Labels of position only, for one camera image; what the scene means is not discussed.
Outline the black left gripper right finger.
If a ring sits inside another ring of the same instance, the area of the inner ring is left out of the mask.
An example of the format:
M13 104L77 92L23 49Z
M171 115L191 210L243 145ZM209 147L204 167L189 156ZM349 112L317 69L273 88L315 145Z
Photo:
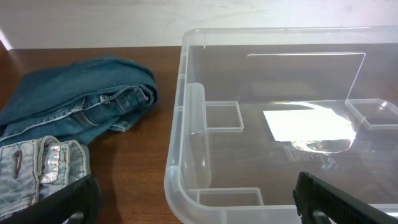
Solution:
M293 198L303 224L397 224L397 218L308 172L299 173Z

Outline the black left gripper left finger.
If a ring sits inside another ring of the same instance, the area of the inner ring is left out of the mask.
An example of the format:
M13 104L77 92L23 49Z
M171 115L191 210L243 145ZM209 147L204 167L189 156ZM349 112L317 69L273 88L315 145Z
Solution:
M98 179L89 174L1 221L1 224L96 223L102 207Z

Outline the light blue jeans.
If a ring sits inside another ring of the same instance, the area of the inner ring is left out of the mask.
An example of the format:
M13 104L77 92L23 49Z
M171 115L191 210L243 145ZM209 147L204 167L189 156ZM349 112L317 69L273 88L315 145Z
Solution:
M91 173L88 147L53 136L1 147L1 220Z

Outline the dark blue jeans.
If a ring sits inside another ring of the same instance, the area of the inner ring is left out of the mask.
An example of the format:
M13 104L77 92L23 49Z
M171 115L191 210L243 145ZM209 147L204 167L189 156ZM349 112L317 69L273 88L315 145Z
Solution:
M54 136L88 145L107 130L125 132L158 104L154 74L115 56L24 75L1 110L1 145Z

